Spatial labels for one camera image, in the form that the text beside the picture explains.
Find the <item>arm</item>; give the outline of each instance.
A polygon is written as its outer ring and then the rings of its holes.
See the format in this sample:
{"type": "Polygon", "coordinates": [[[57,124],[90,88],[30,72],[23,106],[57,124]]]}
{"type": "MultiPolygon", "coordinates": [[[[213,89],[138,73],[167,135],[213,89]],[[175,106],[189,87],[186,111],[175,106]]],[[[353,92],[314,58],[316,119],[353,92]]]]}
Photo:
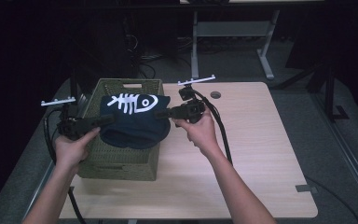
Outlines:
{"type": "Polygon", "coordinates": [[[246,186],[219,147],[211,111],[207,108],[201,120],[191,124],[173,119],[187,131],[188,140],[199,147],[213,167],[234,223],[276,223],[271,213],[246,186]]]}
{"type": "Polygon", "coordinates": [[[23,220],[24,224],[58,221],[69,187],[78,171],[78,164],[88,156],[86,145],[99,131],[96,128],[76,141],[64,136],[56,139],[56,166],[31,212],[23,220]]]}

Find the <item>wicker basket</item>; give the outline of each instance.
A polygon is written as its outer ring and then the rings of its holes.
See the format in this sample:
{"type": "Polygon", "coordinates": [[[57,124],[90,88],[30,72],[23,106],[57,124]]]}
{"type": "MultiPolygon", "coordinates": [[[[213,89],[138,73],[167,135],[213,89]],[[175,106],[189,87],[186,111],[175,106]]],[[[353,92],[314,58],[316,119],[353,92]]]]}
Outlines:
{"type": "MultiPolygon", "coordinates": [[[[163,95],[159,79],[101,78],[91,95],[84,118],[100,116],[104,95],[118,93],[163,95]]],[[[159,144],[148,149],[113,147],[97,136],[89,143],[89,156],[80,163],[78,175],[83,178],[148,180],[157,178],[159,144]]]]}

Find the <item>gray carpet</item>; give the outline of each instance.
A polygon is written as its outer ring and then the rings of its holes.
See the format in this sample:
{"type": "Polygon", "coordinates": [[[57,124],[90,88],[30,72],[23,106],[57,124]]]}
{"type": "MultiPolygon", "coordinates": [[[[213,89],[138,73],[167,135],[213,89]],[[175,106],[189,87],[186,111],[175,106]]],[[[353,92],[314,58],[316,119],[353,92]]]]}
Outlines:
{"type": "MultiPolygon", "coordinates": [[[[215,74],[216,81],[262,81],[269,86],[277,85],[294,76],[299,70],[285,68],[292,47],[290,42],[273,42],[268,60],[275,74],[274,80],[266,80],[255,50],[263,39],[225,44],[220,52],[200,54],[200,77],[215,74]]],[[[190,79],[189,53],[181,59],[162,59],[149,65],[156,70],[156,78],[164,83],[190,79]]],[[[153,71],[143,67],[148,76],[153,71]]],[[[279,219],[279,223],[349,223],[358,221],[358,184],[348,164],[343,159],[339,144],[329,130],[324,114],[315,104],[315,97],[323,99],[323,93],[310,95],[305,86],[309,78],[303,78],[284,91],[271,91],[283,125],[292,143],[299,164],[308,183],[317,189],[313,194],[319,215],[310,219],[279,219]]],[[[63,83],[57,98],[68,95],[68,83],[63,83]]],[[[358,160],[358,107],[348,89],[337,81],[335,104],[342,105],[350,119],[338,120],[337,127],[345,137],[358,160]]],[[[0,223],[20,223],[32,200],[35,189],[49,165],[41,124],[34,133],[21,159],[0,194],[0,223]]],[[[78,223],[61,220],[60,223],[78,223]]],[[[127,220],[88,220],[88,223],[127,223],[127,220]]],[[[138,223],[173,224],[179,220],[139,220],[138,223]]],[[[200,220],[199,223],[231,223],[230,220],[200,220]]]]}

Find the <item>fish skeleton logo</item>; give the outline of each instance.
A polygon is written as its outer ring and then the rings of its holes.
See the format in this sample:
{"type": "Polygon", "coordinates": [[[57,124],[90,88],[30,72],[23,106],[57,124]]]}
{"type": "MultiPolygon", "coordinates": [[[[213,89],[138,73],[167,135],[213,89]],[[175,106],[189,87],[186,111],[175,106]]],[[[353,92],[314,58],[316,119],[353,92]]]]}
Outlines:
{"type": "Polygon", "coordinates": [[[158,98],[155,95],[142,95],[141,98],[144,99],[139,99],[140,98],[139,96],[140,94],[134,95],[128,93],[121,93],[118,97],[112,96],[112,101],[109,102],[107,105],[111,106],[116,102],[118,102],[118,106],[117,106],[118,109],[121,109],[121,107],[124,105],[123,108],[124,114],[127,114],[127,112],[128,114],[132,114],[132,112],[142,113],[142,112],[149,111],[158,103],[158,98]],[[151,99],[147,99],[148,97],[154,100],[152,104],[150,104],[151,99]],[[141,105],[143,106],[143,108],[138,106],[138,100],[142,100],[141,105]]]}

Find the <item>finger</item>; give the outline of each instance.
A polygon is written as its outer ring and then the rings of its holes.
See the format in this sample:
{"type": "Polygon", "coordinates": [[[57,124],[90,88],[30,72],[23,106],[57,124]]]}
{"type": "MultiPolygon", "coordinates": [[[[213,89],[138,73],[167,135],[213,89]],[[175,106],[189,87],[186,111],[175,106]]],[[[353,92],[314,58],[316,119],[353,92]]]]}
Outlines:
{"type": "Polygon", "coordinates": [[[56,140],[54,142],[55,142],[55,145],[57,145],[59,143],[72,143],[74,141],[72,141],[71,139],[67,138],[64,135],[60,135],[56,138],[56,140]]]}
{"type": "Polygon", "coordinates": [[[81,160],[85,160],[89,155],[89,152],[87,150],[84,151],[83,156],[81,157],[81,160]]]}
{"type": "Polygon", "coordinates": [[[205,106],[205,111],[203,112],[203,114],[211,114],[211,110],[209,109],[208,106],[205,106]]]}
{"type": "Polygon", "coordinates": [[[100,127],[94,128],[91,131],[89,131],[88,133],[86,133],[84,136],[79,138],[79,140],[77,140],[77,141],[81,142],[84,145],[86,145],[89,141],[91,141],[95,136],[98,135],[100,130],[101,130],[100,127]]]}
{"type": "Polygon", "coordinates": [[[186,120],[184,119],[172,119],[172,121],[181,126],[182,128],[184,128],[186,131],[188,130],[188,128],[190,127],[190,123],[188,123],[186,120]]]}

